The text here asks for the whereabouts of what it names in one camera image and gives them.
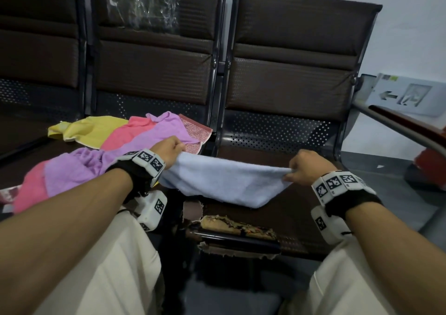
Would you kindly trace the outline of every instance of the forearm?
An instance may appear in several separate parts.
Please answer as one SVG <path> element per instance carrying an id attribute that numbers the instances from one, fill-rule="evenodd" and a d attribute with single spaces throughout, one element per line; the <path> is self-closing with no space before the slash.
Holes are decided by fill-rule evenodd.
<path id="1" fill-rule="evenodd" d="M 3 314 L 34 311 L 105 232 L 132 189 L 111 170 L 0 223 Z"/>
<path id="2" fill-rule="evenodd" d="M 346 214 L 365 257 L 404 314 L 446 309 L 446 254 L 382 205 L 363 203 Z"/>

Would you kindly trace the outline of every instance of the plastic wrap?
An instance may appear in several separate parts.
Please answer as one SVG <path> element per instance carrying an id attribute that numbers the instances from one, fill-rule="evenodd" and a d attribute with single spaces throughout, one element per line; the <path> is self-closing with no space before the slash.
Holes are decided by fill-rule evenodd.
<path id="1" fill-rule="evenodd" d="M 107 0 L 110 24 L 175 34 L 178 0 Z"/>

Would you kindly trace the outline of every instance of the white wall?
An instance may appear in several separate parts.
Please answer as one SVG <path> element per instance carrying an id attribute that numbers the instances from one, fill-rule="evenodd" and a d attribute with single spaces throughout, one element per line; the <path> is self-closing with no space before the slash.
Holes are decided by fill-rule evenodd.
<path id="1" fill-rule="evenodd" d="M 389 73 L 446 82 L 446 0 L 354 1 L 384 6 L 378 15 L 361 73 Z M 226 32 L 231 3 L 231 0 L 226 2 Z M 422 119 L 438 127 L 446 124 L 446 114 L 438 119 Z M 422 147 L 361 115 L 343 149 L 413 159 Z"/>

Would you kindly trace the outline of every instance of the purple towel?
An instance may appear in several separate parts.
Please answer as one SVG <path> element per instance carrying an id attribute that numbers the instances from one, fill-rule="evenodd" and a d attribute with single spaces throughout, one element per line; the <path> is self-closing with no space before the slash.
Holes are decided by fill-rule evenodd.
<path id="1" fill-rule="evenodd" d="M 151 148 L 154 144 L 175 135 L 182 143 L 198 143 L 189 136 L 180 117 L 165 112 L 159 117 L 147 114 L 157 122 L 150 131 L 136 136 L 131 142 L 113 151 L 80 148 L 71 153 L 64 153 L 45 165 L 45 185 L 49 197 L 60 194 L 104 174 L 115 158 L 131 151 Z"/>

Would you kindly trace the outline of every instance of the seat back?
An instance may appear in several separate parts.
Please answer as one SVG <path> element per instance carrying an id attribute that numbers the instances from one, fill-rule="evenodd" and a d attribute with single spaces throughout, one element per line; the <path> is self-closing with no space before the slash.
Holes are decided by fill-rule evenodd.
<path id="1" fill-rule="evenodd" d="M 233 0 L 219 145 L 336 157 L 381 8 L 344 0 Z"/>
<path id="2" fill-rule="evenodd" d="M 92 114 L 209 124 L 226 0 L 92 0 Z"/>
<path id="3" fill-rule="evenodd" d="M 83 114 L 80 6 L 76 0 L 0 0 L 2 113 L 49 122 Z"/>

